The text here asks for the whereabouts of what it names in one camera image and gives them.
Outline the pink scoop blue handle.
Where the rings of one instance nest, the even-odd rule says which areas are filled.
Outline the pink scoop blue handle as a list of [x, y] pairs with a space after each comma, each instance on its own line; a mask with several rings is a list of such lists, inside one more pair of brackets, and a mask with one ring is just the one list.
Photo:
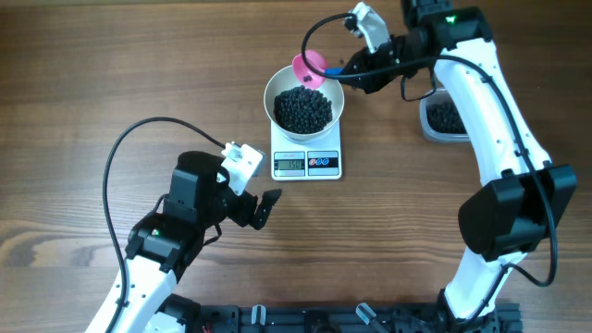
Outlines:
[[[318, 75], [317, 72], [329, 76], [339, 75], [342, 68], [330, 68], [325, 58], [315, 50], [307, 50], [305, 52], [308, 65], [305, 64], [302, 54], [296, 55], [292, 59], [292, 70], [298, 81], [308, 89], [317, 90], [325, 82], [324, 76]], [[312, 80], [308, 82], [303, 81], [303, 77], [311, 76]]]

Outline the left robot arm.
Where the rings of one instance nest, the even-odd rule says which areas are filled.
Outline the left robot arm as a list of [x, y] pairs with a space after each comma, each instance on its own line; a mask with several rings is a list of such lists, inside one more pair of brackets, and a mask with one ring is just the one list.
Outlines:
[[204, 246], [209, 228], [230, 219], [261, 229], [281, 192], [262, 196], [245, 188], [265, 156], [247, 144], [227, 144], [220, 156], [181, 154], [170, 190], [129, 234], [124, 271], [118, 273], [88, 329], [91, 332], [205, 332], [197, 302], [174, 294]]

